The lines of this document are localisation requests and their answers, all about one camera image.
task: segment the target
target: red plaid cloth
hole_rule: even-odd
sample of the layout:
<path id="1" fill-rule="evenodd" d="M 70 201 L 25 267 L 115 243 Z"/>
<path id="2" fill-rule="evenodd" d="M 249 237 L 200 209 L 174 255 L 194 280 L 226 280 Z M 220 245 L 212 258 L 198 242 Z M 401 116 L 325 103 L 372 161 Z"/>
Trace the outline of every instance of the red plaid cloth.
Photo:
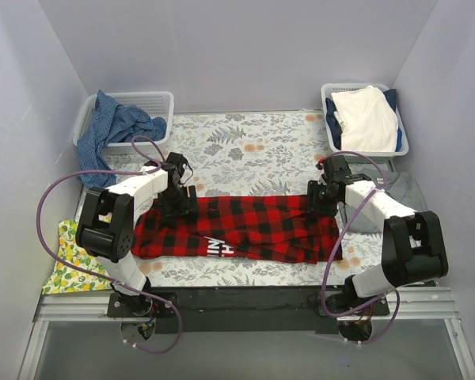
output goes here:
<path id="1" fill-rule="evenodd" d="M 198 198 L 199 214 L 161 224 L 153 207 L 141 215 L 132 253 L 159 256 L 248 257 L 283 263 L 327 261 L 339 236 L 333 217 L 306 213 L 306 196 L 219 196 Z M 336 255 L 341 260 L 341 247 Z"/>

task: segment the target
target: laundry basket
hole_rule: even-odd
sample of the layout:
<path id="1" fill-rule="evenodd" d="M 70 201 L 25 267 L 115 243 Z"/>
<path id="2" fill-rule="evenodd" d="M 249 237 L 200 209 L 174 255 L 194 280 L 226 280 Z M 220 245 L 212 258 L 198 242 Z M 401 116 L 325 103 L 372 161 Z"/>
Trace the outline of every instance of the laundry basket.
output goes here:
<path id="1" fill-rule="evenodd" d="M 331 133 L 331 128 L 327 125 L 326 116 L 327 116 L 327 106 L 325 105 L 325 99 L 330 98 L 332 93 L 339 93 L 341 91 L 355 91 L 357 89 L 363 89 L 366 86 L 378 87 L 381 91 L 387 91 L 389 87 L 386 85 L 380 85 L 375 83 L 328 83 L 323 85 L 321 88 L 322 93 L 322 110 L 324 111 L 324 122 L 326 124 L 327 136 L 329 137 L 329 146 L 333 152 L 339 152 L 340 150 L 334 146 L 333 134 Z M 365 156 L 371 158 L 373 161 L 378 163 L 388 162 L 391 158 L 404 156 L 409 152 L 409 142 L 406 139 L 405 128 L 403 127 L 403 122 L 399 116 L 399 110 L 396 107 L 396 116 L 398 127 L 403 132 L 401 138 L 401 149 L 398 152 L 358 152 L 364 154 Z M 345 155 L 347 162 L 349 163 L 366 163 L 367 161 L 364 158 Z"/>
<path id="2" fill-rule="evenodd" d="M 167 91 L 156 91 L 148 93 L 107 93 L 122 105 L 137 105 L 151 116 L 163 117 L 167 123 L 165 137 L 156 141 L 160 150 L 165 149 L 167 140 L 173 126 L 174 112 L 174 96 Z M 95 100 L 97 95 L 92 95 L 86 99 L 85 104 L 79 112 L 78 121 L 74 129 L 74 137 L 72 139 L 75 146 L 78 140 L 85 134 L 88 129 L 89 122 L 92 119 L 92 112 L 95 109 Z M 142 152 L 146 154 L 158 154 L 155 147 L 150 142 L 137 142 L 135 144 Z M 102 149 L 102 154 L 135 154 L 132 145 L 129 142 L 114 142 Z"/>

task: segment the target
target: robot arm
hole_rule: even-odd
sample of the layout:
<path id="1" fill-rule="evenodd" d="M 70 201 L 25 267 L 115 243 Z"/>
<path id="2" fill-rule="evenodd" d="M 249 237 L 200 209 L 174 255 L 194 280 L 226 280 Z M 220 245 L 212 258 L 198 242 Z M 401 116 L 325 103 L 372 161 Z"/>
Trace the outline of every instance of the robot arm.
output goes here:
<path id="1" fill-rule="evenodd" d="M 321 215 L 335 215 L 337 203 L 357 208 L 375 184 L 363 174 L 352 174 L 343 156 L 323 162 L 322 181 L 308 184 L 308 208 Z M 417 212 L 377 190 L 361 210 L 383 231 L 382 262 L 345 280 L 345 303 L 363 303 L 368 298 L 448 272 L 447 255 L 438 216 Z"/>
<path id="2" fill-rule="evenodd" d="M 186 158 L 171 153 L 161 168 L 153 173 L 148 173 L 155 167 L 150 161 L 142 168 L 145 175 L 128 178 L 106 189 L 91 188 L 86 194 L 76 243 L 96 257 L 118 283 L 139 290 L 150 287 L 149 280 L 140 272 L 130 252 L 134 217 L 140 216 L 144 202 L 160 197 L 159 206 L 165 222 L 197 212 L 195 188 L 181 185 L 186 166 L 189 166 Z M 109 214 L 111 220 L 106 222 L 104 217 Z M 115 290 L 129 296 L 131 303 L 145 305 L 136 293 L 119 284 L 115 285 Z"/>

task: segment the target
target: white wall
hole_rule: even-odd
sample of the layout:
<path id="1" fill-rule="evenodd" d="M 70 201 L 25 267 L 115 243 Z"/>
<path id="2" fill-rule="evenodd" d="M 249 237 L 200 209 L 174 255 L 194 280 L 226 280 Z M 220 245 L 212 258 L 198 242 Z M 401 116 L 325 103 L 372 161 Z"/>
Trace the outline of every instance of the white wall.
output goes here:
<path id="1" fill-rule="evenodd" d="M 394 86 L 413 171 L 446 239 L 446 283 L 475 360 L 475 1 L 439 2 Z"/>
<path id="2" fill-rule="evenodd" d="M 0 0 L 0 379 L 17 377 L 52 269 L 35 210 L 48 183 L 77 167 L 70 133 L 86 97 L 37 0 Z M 63 186 L 48 204 L 51 246 L 79 188 L 76 180 Z"/>
<path id="3" fill-rule="evenodd" d="M 89 93 L 167 89 L 177 112 L 320 108 L 390 85 L 436 0 L 40 0 Z"/>

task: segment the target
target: floral tablecloth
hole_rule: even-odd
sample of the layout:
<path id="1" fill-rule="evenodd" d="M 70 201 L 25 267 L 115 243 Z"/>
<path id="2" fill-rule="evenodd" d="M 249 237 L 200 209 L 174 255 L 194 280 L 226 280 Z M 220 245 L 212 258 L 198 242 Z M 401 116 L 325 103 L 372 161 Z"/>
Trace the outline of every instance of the floral tablecloth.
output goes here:
<path id="1" fill-rule="evenodd" d="M 321 112 L 174 116 L 165 150 L 165 154 L 176 151 L 188 159 L 195 172 L 188 184 L 196 186 L 198 196 L 306 194 L 308 181 L 320 174 L 315 163 L 330 152 Z M 137 155 L 107 159 L 119 170 L 139 170 L 144 163 Z M 381 234 L 348 234 L 343 243 L 344 259 L 331 267 L 329 283 L 342 284 L 347 276 L 378 264 L 381 251 Z M 325 263 L 239 258 L 136 260 L 155 287 L 315 285 L 321 283 L 325 269 Z"/>

